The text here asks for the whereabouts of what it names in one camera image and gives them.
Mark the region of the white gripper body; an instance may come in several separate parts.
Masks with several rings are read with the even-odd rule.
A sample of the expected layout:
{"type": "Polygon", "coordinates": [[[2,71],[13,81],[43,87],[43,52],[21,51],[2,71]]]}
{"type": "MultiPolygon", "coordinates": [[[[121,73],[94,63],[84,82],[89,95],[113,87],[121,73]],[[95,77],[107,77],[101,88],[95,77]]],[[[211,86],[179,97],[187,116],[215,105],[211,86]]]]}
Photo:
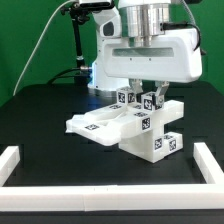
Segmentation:
{"type": "Polygon", "coordinates": [[[149,47],[130,47],[127,38],[105,40],[98,59],[109,77],[189,83],[202,74],[201,34],[188,22],[164,22],[149,47]]]}

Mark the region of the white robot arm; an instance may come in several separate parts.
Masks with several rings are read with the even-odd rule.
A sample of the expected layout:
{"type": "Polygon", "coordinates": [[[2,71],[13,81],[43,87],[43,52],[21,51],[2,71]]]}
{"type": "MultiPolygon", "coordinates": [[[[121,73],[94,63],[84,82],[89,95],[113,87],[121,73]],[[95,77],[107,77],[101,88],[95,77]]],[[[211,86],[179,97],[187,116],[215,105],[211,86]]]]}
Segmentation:
{"type": "Polygon", "coordinates": [[[189,83],[202,74],[201,32],[194,20],[172,22],[169,6],[185,0],[119,0],[93,14],[97,58],[90,88],[114,91],[128,84],[136,93],[143,80],[157,86],[154,103],[164,103],[171,82],[189,83]]]}

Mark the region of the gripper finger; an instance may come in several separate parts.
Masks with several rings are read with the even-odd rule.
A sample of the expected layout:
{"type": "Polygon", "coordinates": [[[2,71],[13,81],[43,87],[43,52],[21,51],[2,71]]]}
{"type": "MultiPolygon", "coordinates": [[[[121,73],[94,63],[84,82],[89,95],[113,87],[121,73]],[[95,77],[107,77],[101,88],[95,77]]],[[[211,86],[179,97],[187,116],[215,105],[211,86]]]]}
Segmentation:
{"type": "Polygon", "coordinates": [[[141,98],[141,95],[143,93],[143,87],[142,87],[142,80],[141,79],[130,79],[129,85],[134,93],[134,96],[137,100],[141,98]]]}
{"type": "Polygon", "coordinates": [[[169,88],[168,81],[156,81],[156,92],[155,92],[155,103],[157,106],[162,106],[164,104],[164,96],[169,88]]]}

